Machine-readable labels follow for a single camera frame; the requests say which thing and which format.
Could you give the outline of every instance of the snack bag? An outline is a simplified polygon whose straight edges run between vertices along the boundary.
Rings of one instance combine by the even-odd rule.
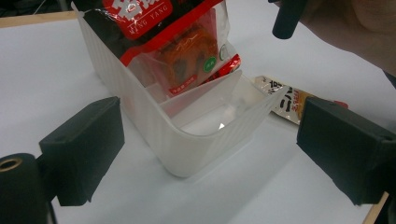
[[[301,91],[293,87],[285,86],[280,82],[273,81],[271,78],[259,76],[255,77],[254,85],[265,93],[272,94],[282,88],[288,88],[289,90],[280,101],[278,105],[274,105],[272,111],[278,114],[284,119],[288,119],[293,123],[300,124],[300,120],[303,116],[303,109],[305,99],[307,97],[316,97],[315,95],[306,91]],[[347,104],[339,101],[335,103],[348,107]]]
[[[227,41],[225,1],[80,0],[75,5],[143,85],[153,80],[170,97],[237,67],[227,68],[237,54]]]

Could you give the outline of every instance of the white plastic container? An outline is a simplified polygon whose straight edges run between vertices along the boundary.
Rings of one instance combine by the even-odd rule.
[[[191,176],[247,139],[285,93],[265,95],[237,71],[167,99],[157,83],[143,86],[82,17],[79,12],[96,73],[173,175]]]

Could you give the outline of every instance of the white tabletop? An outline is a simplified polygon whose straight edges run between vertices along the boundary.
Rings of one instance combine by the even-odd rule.
[[[396,131],[396,90],[382,71],[299,26],[271,34],[277,8],[228,0],[230,42],[248,77],[267,75]],[[0,29],[0,157],[27,152],[85,105],[110,96],[96,76],[77,20]],[[270,115],[250,142],[187,179],[167,173],[123,116],[126,143],[92,202],[61,207],[61,224],[362,223],[355,206],[296,145],[298,127]]]

